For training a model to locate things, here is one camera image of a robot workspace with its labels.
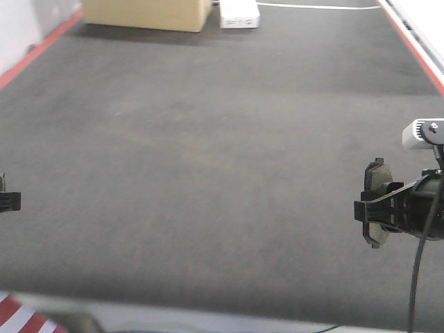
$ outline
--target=red stripe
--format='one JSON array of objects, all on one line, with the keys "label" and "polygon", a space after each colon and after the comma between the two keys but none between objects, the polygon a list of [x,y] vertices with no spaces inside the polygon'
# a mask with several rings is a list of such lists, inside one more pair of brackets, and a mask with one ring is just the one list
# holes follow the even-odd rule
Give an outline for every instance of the red stripe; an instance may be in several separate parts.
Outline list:
[{"label": "red stripe", "polygon": [[20,309],[22,305],[15,300],[13,300],[10,296],[5,298],[0,303],[0,326],[2,326],[9,318],[12,317],[15,312]]},{"label": "red stripe", "polygon": [[392,25],[396,28],[396,31],[400,34],[402,40],[409,48],[410,52],[415,56],[425,73],[429,76],[430,80],[435,85],[436,89],[444,96],[444,82],[440,80],[438,76],[430,69],[429,65],[425,62],[424,58],[416,50],[416,47],[407,38],[406,33],[396,24],[395,20],[386,12],[386,16],[390,19]]},{"label": "red stripe", "polygon": [[39,46],[35,47],[25,58],[23,58],[12,69],[0,76],[0,90],[2,90],[8,83],[14,80],[32,61],[37,59],[43,52],[45,52],[56,40],[63,36],[83,15],[79,10],[64,24],[54,30]]},{"label": "red stripe", "polygon": [[18,333],[38,333],[43,324],[46,323],[46,320],[46,318],[43,318],[39,314],[33,314],[29,322],[27,322]]},{"label": "red stripe", "polygon": [[57,326],[57,328],[54,330],[53,333],[67,333],[67,331],[65,331],[63,328],[61,328],[60,326]]}]

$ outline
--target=white camera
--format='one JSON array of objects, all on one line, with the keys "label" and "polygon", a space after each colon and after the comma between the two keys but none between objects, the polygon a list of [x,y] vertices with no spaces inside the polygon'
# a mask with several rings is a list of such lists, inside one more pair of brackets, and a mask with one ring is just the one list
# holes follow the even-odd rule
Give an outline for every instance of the white camera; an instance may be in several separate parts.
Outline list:
[{"label": "white camera", "polygon": [[432,149],[444,145],[444,118],[415,119],[402,132],[402,144],[407,149]]}]

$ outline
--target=gray carpet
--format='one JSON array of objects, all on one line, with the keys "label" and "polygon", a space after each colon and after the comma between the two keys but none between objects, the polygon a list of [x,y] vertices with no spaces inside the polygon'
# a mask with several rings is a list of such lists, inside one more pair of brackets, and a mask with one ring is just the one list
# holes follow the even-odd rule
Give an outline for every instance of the gray carpet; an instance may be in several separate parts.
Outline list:
[{"label": "gray carpet", "polygon": [[[331,1],[366,6],[375,1]],[[364,169],[434,167],[402,129],[443,100],[385,17],[261,8],[200,34],[76,25],[1,92],[0,288],[406,326],[417,240],[372,250]],[[444,327],[443,243],[418,328]]]}]

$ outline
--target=black cable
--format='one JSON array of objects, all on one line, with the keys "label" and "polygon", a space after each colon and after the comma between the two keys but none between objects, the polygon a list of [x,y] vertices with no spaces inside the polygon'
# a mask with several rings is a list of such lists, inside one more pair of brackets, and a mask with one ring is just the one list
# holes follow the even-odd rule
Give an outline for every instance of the black cable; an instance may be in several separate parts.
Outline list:
[{"label": "black cable", "polygon": [[[440,167],[444,166],[443,146],[434,147],[434,152]],[[430,206],[429,214],[427,215],[427,220],[425,220],[424,230],[422,231],[422,235],[418,243],[418,249],[416,250],[415,264],[413,265],[413,273],[411,274],[411,287],[410,287],[410,299],[409,299],[409,323],[407,326],[407,333],[413,333],[413,329],[415,326],[416,289],[418,286],[418,274],[421,264],[422,252],[424,251],[427,235],[429,234],[430,227],[432,226],[433,219],[436,215],[438,204],[441,198],[443,197],[443,190],[444,190],[444,177],[441,176],[441,179],[439,180],[438,183],[438,189],[436,190],[435,197],[433,198],[432,205]]]},{"label": "black cable", "polygon": [[342,325],[336,325],[336,326],[333,326],[333,327],[327,328],[327,329],[322,330],[322,331],[319,331],[319,332],[314,332],[314,333],[325,333],[325,332],[330,332],[330,331],[332,331],[332,330],[335,330],[336,328],[340,328],[341,326],[342,326]]}]

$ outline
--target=metal screw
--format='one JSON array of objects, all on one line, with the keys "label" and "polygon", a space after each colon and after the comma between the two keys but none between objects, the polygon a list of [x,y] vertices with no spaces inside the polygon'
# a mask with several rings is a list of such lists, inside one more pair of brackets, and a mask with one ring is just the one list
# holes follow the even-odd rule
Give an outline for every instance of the metal screw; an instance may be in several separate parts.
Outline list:
[{"label": "metal screw", "polygon": [[432,123],[429,127],[429,131],[436,133],[436,130],[438,129],[438,124],[437,123]]}]

